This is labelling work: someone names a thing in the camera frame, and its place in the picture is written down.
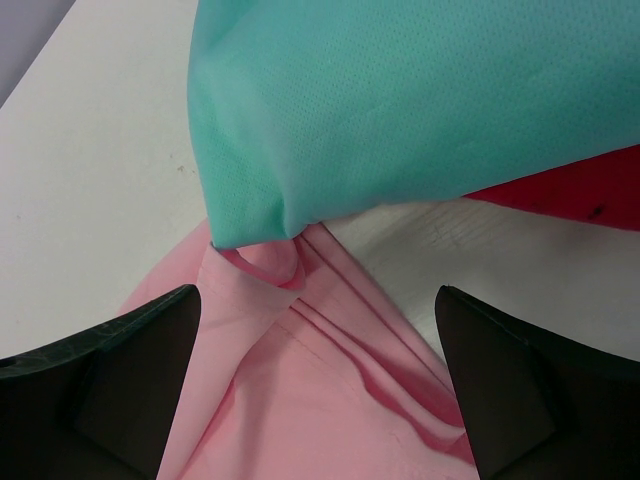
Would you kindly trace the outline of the pink t shirt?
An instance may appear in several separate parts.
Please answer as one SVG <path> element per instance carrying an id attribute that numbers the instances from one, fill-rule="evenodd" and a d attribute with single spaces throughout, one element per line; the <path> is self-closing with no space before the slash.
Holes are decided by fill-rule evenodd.
<path id="1" fill-rule="evenodd" d="M 162 479 L 474 479 L 443 361 L 322 226 L 218 250 L 199 225 L 124 303 L 200 325 Z"/>

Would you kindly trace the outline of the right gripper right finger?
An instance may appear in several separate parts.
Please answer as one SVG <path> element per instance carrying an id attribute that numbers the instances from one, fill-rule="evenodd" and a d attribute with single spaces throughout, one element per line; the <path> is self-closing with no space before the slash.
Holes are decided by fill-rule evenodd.
<path id="1" fill-rule="evenodd" d="M 435 316 L 480 478 L 638 478 L 638 362 L 450 286 Z"/>

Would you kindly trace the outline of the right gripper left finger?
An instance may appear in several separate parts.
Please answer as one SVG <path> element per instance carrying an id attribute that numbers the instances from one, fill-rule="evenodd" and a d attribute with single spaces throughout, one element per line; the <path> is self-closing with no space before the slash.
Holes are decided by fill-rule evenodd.
<path id="1" fill-rule="evenodd" d="M 2 359 L 2 478 L 156 478 L 200 313 L 197 288 L 184 285 Z"/>

